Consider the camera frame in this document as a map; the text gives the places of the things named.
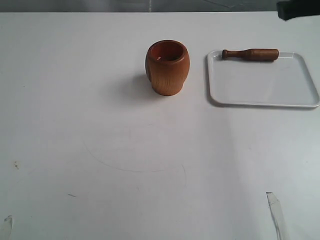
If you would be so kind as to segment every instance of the white table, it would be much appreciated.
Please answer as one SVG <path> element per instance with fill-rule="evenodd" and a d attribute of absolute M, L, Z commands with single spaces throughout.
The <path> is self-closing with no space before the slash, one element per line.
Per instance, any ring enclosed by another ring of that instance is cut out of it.
<path fill-rule="evenodd" d="M 320 17 L 275 12 L 1 13 L 0 218 L 13 240 L 320 236 L 320 108 L 222 108 L 214 49 L 300 53 L 320 87 Z M 184 43 L 182 91 L 157 95 L 148 47 Z"/>

